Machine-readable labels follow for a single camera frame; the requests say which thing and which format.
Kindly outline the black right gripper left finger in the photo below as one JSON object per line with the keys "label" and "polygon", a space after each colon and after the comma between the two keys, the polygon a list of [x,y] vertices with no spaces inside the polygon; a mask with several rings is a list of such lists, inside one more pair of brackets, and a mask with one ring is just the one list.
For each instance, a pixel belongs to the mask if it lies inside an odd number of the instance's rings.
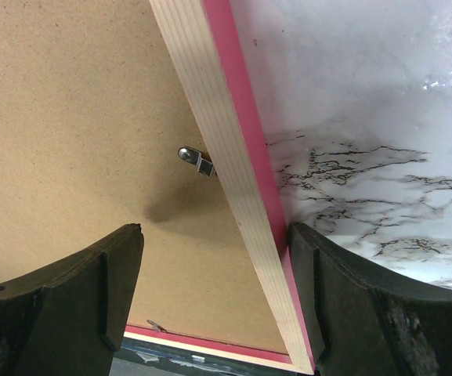
{"label": "black right gripper left finger", "polygon": [[107,375],[143,256],[140,225],[0,283],[0,375]]}

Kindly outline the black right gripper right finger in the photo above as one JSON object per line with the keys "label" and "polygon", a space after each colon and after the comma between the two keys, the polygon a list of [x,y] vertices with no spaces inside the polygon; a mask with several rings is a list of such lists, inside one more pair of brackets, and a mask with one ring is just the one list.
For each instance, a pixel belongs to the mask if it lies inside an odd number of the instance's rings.
{"label": "black right gripper right finger", "polygon": [[288,233],[298,299],[322,375],[452,375],[452,290],[405,277],[306,224]]}

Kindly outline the brown cardboard backing board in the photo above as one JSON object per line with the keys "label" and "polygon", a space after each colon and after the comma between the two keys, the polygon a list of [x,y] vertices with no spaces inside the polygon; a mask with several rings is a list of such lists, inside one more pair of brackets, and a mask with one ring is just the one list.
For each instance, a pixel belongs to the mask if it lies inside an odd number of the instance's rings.
{"label": "brown cardboard backing board", "polygon": [[0,1],[0,283],[126,223],[129,323],[284,351],[147,1]]}

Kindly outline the pink wooden picture frame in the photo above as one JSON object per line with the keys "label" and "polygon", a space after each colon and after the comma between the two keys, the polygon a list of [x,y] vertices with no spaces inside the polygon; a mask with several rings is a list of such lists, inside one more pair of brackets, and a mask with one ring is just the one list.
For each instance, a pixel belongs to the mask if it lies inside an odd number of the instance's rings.
{"label": "pink wooden picture frame", "polygon": [[287,352],[129,327],[129,337],[312,374],[315,363],[287,249],[287,223],[228,1],[154,1],[157,25]]}

